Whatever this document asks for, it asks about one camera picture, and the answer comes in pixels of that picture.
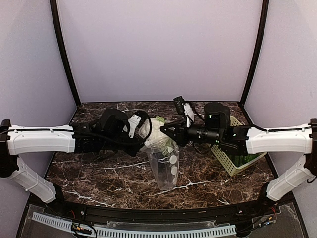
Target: white sticker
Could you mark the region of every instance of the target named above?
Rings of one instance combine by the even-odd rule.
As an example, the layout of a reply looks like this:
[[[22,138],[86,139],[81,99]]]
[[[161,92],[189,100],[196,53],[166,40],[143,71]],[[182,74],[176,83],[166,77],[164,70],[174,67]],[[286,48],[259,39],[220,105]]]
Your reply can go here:
[[[169,162],[173,165],[177,162],[177,157],[176,155],[172,155],[170,158],[169,158]]]
[[[177,167],[176,166],[173,166],[172,169],[171,169],[171,173],[172,175],[176,175],[177,174]]]

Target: white cable tray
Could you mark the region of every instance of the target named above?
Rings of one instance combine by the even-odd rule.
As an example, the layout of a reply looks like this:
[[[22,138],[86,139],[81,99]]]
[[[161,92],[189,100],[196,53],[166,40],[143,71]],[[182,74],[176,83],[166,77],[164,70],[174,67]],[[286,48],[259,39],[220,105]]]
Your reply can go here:
[[[39,223],[45,224],[47,226],[65,231],[71,231],[70,220],[63,220],[61,218],[51,217],[42,213],[33,213],[32,220]],[[81,225],[82,228],[92,229],[86,225]],[[190,231],[170,231],[170,232],[145,232],[145,231],[125,231],[117,229],[109,229],[102,227],[94,227],[97,231],[99,238],[214,238],[223,237],[236,234],[236,226],[224,226],[215,227],[201,230],[190,230]]]

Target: black frame edge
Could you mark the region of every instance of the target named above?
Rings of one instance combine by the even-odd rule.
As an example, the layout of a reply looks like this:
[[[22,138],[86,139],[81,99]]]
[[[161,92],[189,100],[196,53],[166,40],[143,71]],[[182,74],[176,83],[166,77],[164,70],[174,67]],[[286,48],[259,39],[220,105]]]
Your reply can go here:
[[[304,223],[304,219],[303,219],[303,216],[302,216],[302,213],[301,211],[299,210],[299,207],[298,207],[298,204],[297,204],[297,201],[296,199],[294,198],[295,202],[293,202],[294,204],[294,207],[295,207],[295,211],[296,211],[296,215],[297,217],[299,218],[299,224],[302,228],[302,232],[303,232],[303,235],[305,238],[309,238],[308,237],[308,232],[307,232],[307,229],[306,229],[306,226],[305,226],[305,223]]]
[[[247,97],[249,95],[252,80],[254,77],[254,73],[255,73],[256,68],[257,68],[257,63],[258,63],[261,45],[262,45],[263,36],[264,36],[264,30],[265,30],[265,24],[266,24],[267,12],[268,12],[268,3],[269,3],[269,0],[263,0],[263,2],[262,2],[262,9],[261,9],[257,39],[256,39],[256,43],[254,46],[254,51],[253,51],[253,55],[252,55],[252,60],[251,60],[247,80],[246,80],[246,83],[244,85],[243,93],[242,93],[242,96],[240,99],[240,103],[243,106],[246,103]]]
[[[71,93],[73,95],[76,106],[79,107],[81,105],[81,101],[79,98],[79,94],[78,94],[78,91],[76,88],[76,84],[75,84],[73,74],[72,74],[71,69],[70,69],[70,64],[69,64],[67,53],[66,53],[66,47],[65,47],[65,43],[64,43],[63,34],[61,31],[60,20],[59,20],[59,15],[58,15],[58,7],[57,7],[56,0],[50,0],[50,5],[51,5],[52,19],[53,19],[56,39],[57,39],[57,43],[58,43],[59,53],[60,53],[61,60],[62,60],[63,65],[64,65],[64,70],[66,73],[66,77],[68,80],[68,84],[69,84]]]
[[[23,213],[22,213],[22,216],[21,216],[21,220],[20,220],[20,223],[19,223],[19,226],[18,226],[18,231],[16,232],[16,235],[15,235],[15,238],[21,238],[21,234],[22,234],[22,229],[23,229],[23,226],[25,224],[25,219],[26,219],[26,215],[29,211],[29,202],[27,201],[25,206],[24,206],[24,210],[23,210]]]

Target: black bracket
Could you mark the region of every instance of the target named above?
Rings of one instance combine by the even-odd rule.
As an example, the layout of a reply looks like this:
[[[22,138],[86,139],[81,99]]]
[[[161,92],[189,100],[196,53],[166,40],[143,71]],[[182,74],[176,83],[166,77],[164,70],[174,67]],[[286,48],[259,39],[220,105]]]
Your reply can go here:
[[[14,171],[19,170],[17,165],[17,155],[10,155],[7,141],[10,140],[8,136],[9,127],[11,127],[10,120],[3,120],[0,126],[0,178],[9,177]]]
[[[317,176],[317,118],[312,118],[309,125],[312,127],[312,133],[309,137],[312,139],[312,152],[306,154],[306,161],[304,168],[311,171],[311,173]]]
[[[178,120],[160,127],[160,131],[174,140],[179,146],[186,146],[188,138],[186,136],[185,120]]]

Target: green vegetable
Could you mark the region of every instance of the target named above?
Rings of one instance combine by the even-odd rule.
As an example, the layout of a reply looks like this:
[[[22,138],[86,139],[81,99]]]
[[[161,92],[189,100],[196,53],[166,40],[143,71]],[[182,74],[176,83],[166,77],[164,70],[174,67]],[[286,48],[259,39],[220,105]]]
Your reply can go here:
[[[236,167],[240,167],[253,159],[257,158],[260,156],[261,153],[258,154],[250,154],[250,155],[237,155],[237,156],[232,156],[232,155],[227,155],[229,159],[234,163]]]
[[[155,119],[160,121],[160,122],[163,122],[165,124],[165,118],[162,118],[160,116],[156,116]]]

